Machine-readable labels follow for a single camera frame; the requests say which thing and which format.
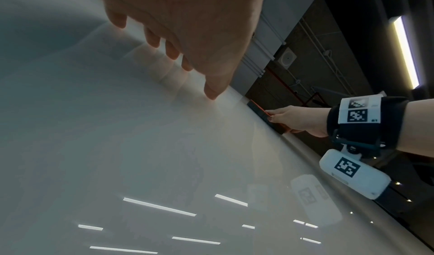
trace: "hand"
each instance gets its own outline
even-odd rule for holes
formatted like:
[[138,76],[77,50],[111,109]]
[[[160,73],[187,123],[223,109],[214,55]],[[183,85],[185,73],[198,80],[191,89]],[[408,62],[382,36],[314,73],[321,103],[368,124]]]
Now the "hand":
[[263,0],[104,0],[109,20],[144,24],[147,42],[160,45],[182,67],[206,76],[204,92],[217,98],[229,85],[259,20]]
[[327,116],[330,108],[287,106],[276,110],[266,110],[272,123],[283,123],[290,132],[307,131],[316,137],[327,137]]

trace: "linear light fixture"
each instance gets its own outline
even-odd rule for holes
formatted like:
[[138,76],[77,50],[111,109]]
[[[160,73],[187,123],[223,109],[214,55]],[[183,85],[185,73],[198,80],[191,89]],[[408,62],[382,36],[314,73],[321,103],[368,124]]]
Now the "linear light fixture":
[[299,224],[301,224],[301,225],[304,225],[304,222],[299,221],[299,220],[294,220],[293,222],[296,222],[296,223],[299,223]]
[[120,252],[129,252],[129,253],[158,254],[158,252],[153,252],[153,251],[132,250],[132,249],[124,249],[124,248],[103,247],[103,246],[91,246],[90,249],[120,251]]
[[134,199],[130,199],[130,198],[123,198],[123,200],[125,202],[129,202],[129,203],[136,203],[139,205],[144,205],[146,207],[150,207],[150,208],[156,208],[156,209],[161,209],[161,210],[165,210],[165,211],[170,211],[173,213],[178,213],[178,214],[183,214],[183,215],[187,215],[187,216],[196,216],[196,214],[194,213],[190,213],[190,212],[186,212],[186,211],[182,211],[182,210],[178,210],[178,209],[173,209],[173,208],[167,208],[161,205],[157,205],[157,204],[152,204],[152,203],[146,203],[146,202],[142,202],[142,201],[137,201]]
[[311,225],[310,223],[306,223],[307,227],[313,227],[313,228],[318,228],[317,226]]
[[210,245],[219,245],[221,243],[216,241],[206,241],[206,240],[198,240],[198,239],[190,239],[190,238],[182,238],[182,237],[172,237],[173,240],[180,240],[180,241],[192,241],[196,243],[203,243],[203,244],[210,244]]
[[245,206],[245,207],[247,207],[249,205],[248,203],[245,203],[245,202],[242,202],[242,201],[238,201],[238,200],[235,200],[235,199],[232,199],[232,198],[220,195],[220,194],[216,194],[215,197],[219,198],[219,199],[222,199],[222,200],[226,200],[226,201],[231,202],[231,203],[236,203],[236,204],[239,204],[239,205],[242,205],[242,206]]
[[253,226],[249,226],[249,225],[242,225],[242,227],[250,228],[250,229],[255,229],[255,227],[253,227]]
[[406,29],[402,21],[402,17],[397,17],[393,22],[393,27],[395,28],[396,36],[398,37],[399,46],[401,48],[402,57],[406,64],[407,73],[410,77],[411,86],[414,88],[419,86],[419,79],[416,73],[415,63],[413,61],[413,56],[411,54],[410,45],[408,43]]
[[320,245],[320,244],[321,244],[320,241],[316,241],[316,240],[311,240],[311,239],[307,239],[307,238],[300,238],[300,239],[302,239],[303,241],[308,241],[308,242],[310,242],[310,243],[317,244],[317,245]]
[[78,225],[78,227],[79,228],[84,228],[84,229],[98,230],[98,231],[103,230],[102,227],[93,227],[93,226],[85,226],[85,225]]

